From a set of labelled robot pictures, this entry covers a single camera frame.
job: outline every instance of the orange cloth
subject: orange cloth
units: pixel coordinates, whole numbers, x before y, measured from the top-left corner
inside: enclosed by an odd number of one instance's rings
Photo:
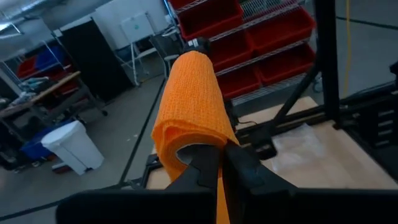
[[[191,51],[174,63],[152,138],[171,181],[187,167],[176,158],[180,148],[203,143],[222,149],[228,139],[239,144],[224,108],[213,64],[206,55]],[[217,196],[217,223],[229,223],[221,177]]]

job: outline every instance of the white trash can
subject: white trash can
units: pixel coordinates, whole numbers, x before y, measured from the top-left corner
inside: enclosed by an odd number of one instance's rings
[[[104,161],[104,157],[86,134],[86,128],[79,121],[48,133],[43,137],[42,144],[79,175],[84,174],[87,168],[98,168]]]

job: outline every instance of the gray floor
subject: gray floor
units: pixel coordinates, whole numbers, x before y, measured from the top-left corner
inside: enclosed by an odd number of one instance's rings
[[[336,5],[337,14],[345,17],[345,1],[336,0]],[[398,26],[395,14],[397,7],[398,2],[395,0],[351,0],[351,17]],[[352,66],[349,94],[393,80],[394,76],[389,73],[388,66],[398,60],[398,44],[396,44],[398,31],[351,23],[351,35]],[[345,21],[342,20],[337,20],[337,41],[340,93],[342,93],[347,46]],[[117,184],[161,83],[162,77],[153,78],[140,88],[121,95],[107,106],[109,116],[106,118],[95,111],[83,115],[83,118],[89,121],[87,125],[89,136],[106,158],[98,170],[79,177],[72,172],[53,174],[50,170],[51,164],[29,169],[18,175],[0,169],[0,219],[2,216],[45,205],[82,190]],[[238,108],[238,113],[247,114],[279,104],[291,91],[285,90],[246,103]],[[322,94],[308,90],[306,95],[312,96],[319,104],[323,103]],[[154,112],[149,118],[136,156],[128,168],[126,179],[139,178],[144,171],[147,156],[154,145],[150,132],[155,122],[159,101],[160,99],[156,102]],[[12,218],[5,223],[55,223],[54,208]]]

